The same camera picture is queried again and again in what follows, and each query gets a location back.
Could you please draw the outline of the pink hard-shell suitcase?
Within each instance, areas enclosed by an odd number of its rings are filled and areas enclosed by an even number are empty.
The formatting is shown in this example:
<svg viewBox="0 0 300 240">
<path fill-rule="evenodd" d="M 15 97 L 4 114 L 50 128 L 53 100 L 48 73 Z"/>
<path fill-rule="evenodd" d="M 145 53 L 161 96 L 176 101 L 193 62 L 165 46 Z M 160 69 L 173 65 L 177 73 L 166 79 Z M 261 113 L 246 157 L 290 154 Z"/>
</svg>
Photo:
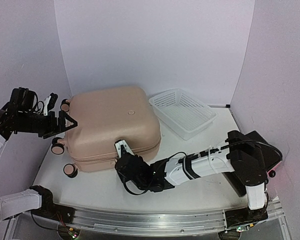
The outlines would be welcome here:
<svg viewBox="0 0 300 240">
<path fill-rule="evenodd" d="M 160 122 L 139 86 L 121 86 L 85 92 L 61 102 L 61 110 L 77 122 L 63 138 L 52 140 L 51 152 L 67 152 L 73 162 L 63 167 L 69 178 L 78 171 L 112 169 L 118 151 L 115 143 L 126 141 L 133 153 L 152 160 L 161 144 Z"/>
</svg>

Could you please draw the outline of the black pink tiered rack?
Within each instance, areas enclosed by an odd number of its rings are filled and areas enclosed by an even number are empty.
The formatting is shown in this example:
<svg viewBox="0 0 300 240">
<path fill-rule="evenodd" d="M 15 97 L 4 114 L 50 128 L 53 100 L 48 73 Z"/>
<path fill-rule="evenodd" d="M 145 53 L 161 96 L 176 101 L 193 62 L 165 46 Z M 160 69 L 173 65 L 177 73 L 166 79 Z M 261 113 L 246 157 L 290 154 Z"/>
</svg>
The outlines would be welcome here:
<svg viewBox="0 0 300 240">
<path fill-rule="evenodd" d="M 230 145 L 226 158 L 234 171 L 223 175 L 239 197 L 246 195 L 246 187 L 267 185 L 269 178 L 276 175 L 274 168 L 282 162 L 283 155 L 257 131 L 243 134 L 232 130 L 225 141 Z"/>
</svg>

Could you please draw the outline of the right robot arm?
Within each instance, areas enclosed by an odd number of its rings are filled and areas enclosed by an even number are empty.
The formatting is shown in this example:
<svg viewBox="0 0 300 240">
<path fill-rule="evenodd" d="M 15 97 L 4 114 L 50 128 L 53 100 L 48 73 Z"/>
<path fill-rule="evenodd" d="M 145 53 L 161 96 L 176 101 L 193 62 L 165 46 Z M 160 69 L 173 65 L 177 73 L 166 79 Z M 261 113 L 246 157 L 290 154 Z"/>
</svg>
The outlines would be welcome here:
<svg viewBox="0 0 300 240">
<path fill-rule="evenodd" d="M 125 186 L 132 182 L 141 194 L 173 189 L 188 181 L 223 173 L 234 173 L 245 188 L 248 206 L 242 218 L 252 222 L 266 206 L 267 170 L 262 151 L 264 142 L 250 139 L 237 130 L 228 132 L 225 145 L 186 154 L 177 152 L 152 164 L 133 153 L 125 140 L 114 144 L 115 170 Z"/>
</svg>

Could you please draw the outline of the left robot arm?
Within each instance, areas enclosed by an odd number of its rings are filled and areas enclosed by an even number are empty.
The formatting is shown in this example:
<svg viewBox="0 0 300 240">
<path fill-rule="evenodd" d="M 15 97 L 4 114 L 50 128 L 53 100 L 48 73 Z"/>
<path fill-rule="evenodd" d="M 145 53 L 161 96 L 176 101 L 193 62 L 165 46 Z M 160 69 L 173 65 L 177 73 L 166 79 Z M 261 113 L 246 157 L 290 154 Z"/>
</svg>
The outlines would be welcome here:
<svg viewBox="0 0 300 240">
<path fill-rule="evenodd" d="M 58 143 L 58 134 L 77 127 L 78 123 L 64 110 L 55 114 L 53 108 L 58 95 L 51 93 L 38 109 L 38 95 L 28 88 L 12 90 L 10 100 L 0 108 L 0 151 L 12 134 L 30 133 L 47 139 L 53 137 L 52 145 Z M 75 209 L 54 203 L 53 193 L 40 185 L 0 197 L 0 222 L 29 211 L 35 216 L 70 224 L 74 219 Z"/>
</svg>

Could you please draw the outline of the white plastic mesh basket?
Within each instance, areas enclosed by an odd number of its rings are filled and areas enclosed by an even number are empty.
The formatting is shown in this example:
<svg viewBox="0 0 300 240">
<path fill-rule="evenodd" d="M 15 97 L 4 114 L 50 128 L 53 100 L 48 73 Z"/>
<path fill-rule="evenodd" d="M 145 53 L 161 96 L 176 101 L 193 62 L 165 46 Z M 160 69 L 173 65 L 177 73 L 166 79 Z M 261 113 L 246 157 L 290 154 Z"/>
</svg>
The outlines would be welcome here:
<svg viewBox="0 0 300 240">
<path fill-rule="evenodd" d="M 183 140 L 207 129 L 217 113 L 207 104 L 182 89 L 171 89 L 151 97 L 156 116 Z"/>
</svg>

